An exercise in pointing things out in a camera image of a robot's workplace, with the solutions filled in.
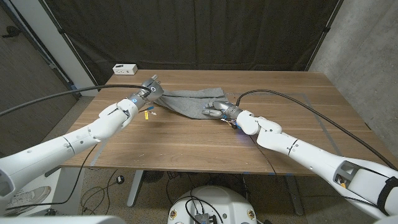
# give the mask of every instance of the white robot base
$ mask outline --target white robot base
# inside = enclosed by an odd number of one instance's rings
[[[226,187],[208,185],[197,187],[183,194],[169,212],[168,224],[195,224],[188,212],[200,223],[213,224],[256,224],[256,213],[253,206],[242,195]]]

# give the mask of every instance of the gray towel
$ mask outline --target gray towel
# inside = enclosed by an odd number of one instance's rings
[[[167,91],[155,103],[172,111],[194,119],[216,119],[201,113],[209,102],[216,100],[228,101],[221,88],[209,88],[199,91],[179,90]]]

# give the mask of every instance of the wooden table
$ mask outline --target wooden table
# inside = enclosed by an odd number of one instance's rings
[[[398,165],[395,157],[323,73],[139,70],[134,76],[113,75],[107,84],[140,85],[154,74],[158,74],[158,80],[166,90],[222,87],[229,101],[233,103],[240,94],[255,89],[288,94],[342,125]],[[101,90],[70,131],[93,122],[108,105],[135,91],[137,90],[128,88]],[[354,139],[305,108],[280,96],[264,93],[248,95],[241,100],[239,107],[256,116],[275,121],[287,134],[334,154],[383,164]],[[220,120],[190,119],[157,105],[152,111],[157,115],[149,114],[149,120],[145,120],[144,113],[140,113],[127,128],[113,136],[94,167],[245,174],[273,172],[266,158],[241,130],[232,129]],[[91,153],[85,167],[89,167],[99,148]],[[89,151],[66,161],[63,166],[80,167]],[[262,151],[277,174],[313,175],[283,154],[267,149]]]

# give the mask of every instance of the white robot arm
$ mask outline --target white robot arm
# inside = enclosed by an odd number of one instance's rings
[[[107,107],[91,124],[0,159],[0,215],[4,214],[11,197],[30,181],[118,133],[148,101],[162,96],[164,91],[156,78],[154,75],[142,84],[152,90],[150,93],[139,90]]]
[[[326,180],[340,195],[370,216],[398,215],[398,172],[375,162],[341,157],[282,132],[282,127],[254,117],[232,103],[215,101],[204,114],[230,119],[248,135],[258,134],[258,145],[283,153]]]

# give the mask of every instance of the black backdrop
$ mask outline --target black backdrop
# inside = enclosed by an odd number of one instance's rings
[[[304,70],[338,0],[46,0],[99,84],[141,69]]]

